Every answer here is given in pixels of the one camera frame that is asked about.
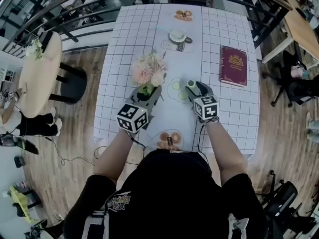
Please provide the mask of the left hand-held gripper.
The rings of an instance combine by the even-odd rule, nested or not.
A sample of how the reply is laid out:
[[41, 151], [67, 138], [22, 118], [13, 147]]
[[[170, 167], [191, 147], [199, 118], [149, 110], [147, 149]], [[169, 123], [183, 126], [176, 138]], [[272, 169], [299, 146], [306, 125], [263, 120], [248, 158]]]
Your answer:
[[146, 130], [153, 119], [152, 110], [161, 97], [162, 87], [154, 87], [149, 95], [140, 92], [136, 87], [119, 109], [116, 118], [118, 126], [130, 133]]

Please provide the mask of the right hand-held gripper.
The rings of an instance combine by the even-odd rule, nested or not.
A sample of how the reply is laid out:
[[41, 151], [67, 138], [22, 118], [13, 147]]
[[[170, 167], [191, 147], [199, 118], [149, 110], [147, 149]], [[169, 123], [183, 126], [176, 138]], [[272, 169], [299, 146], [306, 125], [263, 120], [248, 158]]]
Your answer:
[[219, 101], [213, 90], [200, 81], [193, 82], [192, 86], [199, 90], [198, 95], [188, 86], [185, 86], [185, 92], [200, 123], [219, 122]]

